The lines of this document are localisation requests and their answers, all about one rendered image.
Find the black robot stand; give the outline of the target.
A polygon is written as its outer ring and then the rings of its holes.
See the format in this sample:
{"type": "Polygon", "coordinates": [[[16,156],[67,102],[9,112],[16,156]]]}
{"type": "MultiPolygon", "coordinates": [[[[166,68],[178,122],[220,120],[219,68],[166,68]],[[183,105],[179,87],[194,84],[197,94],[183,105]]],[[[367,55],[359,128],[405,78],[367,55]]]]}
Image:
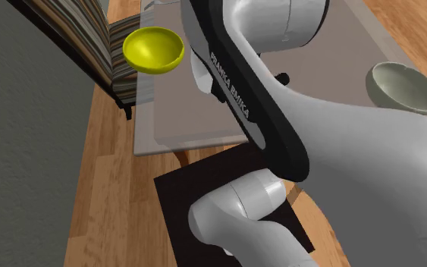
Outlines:
{"type": "Polygon", "coordinates": [[[319,267],[283,180],[252,145],[154,182],[177,267],[319,267]]]}

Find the grey-green bowl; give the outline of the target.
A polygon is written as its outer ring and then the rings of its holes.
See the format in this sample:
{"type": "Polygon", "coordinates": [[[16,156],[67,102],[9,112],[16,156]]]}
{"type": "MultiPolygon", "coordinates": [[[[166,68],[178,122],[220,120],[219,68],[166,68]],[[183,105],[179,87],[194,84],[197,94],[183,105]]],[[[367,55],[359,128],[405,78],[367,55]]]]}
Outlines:
{"type": "Polygon", "coordinates": [[[427,115],[427,76],[393,61],[380,62],[366,74],[366,92],[379,108],[427,115]]]}

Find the yellow bowl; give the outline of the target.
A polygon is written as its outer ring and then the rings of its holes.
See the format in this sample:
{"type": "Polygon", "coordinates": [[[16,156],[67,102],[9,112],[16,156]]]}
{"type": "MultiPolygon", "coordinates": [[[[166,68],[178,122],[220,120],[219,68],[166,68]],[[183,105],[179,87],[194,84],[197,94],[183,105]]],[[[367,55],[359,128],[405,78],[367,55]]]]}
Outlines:
{"type": "Polygon", "coordinates": [[[145,74],[165,74],[181,63],[185,46],[172,30],[142,27],[126,37],[122,52],[134,70],[145,74]]]}

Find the grey coffee table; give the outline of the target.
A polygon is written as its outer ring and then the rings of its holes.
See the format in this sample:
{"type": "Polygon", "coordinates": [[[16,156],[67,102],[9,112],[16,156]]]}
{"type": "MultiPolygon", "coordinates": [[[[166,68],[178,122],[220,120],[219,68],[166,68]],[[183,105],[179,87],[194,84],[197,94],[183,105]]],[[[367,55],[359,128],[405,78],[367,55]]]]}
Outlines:
{"type": "MultiPolygon", "coordinates": [[[[331,0],[321,30],[308,45],[263,53],[261,59],[273,74],[288,74],[292,90],[361,106],[372,105],[365,76],[374,64],[414,65],[363,0],[331,0]]],[[[228,105],[198,89],[189,48],[173,71],[141,74],[139,82],[141,90],[153,91],[153,100],[136,107],[135,155],[247,140],[228,105]]]]}

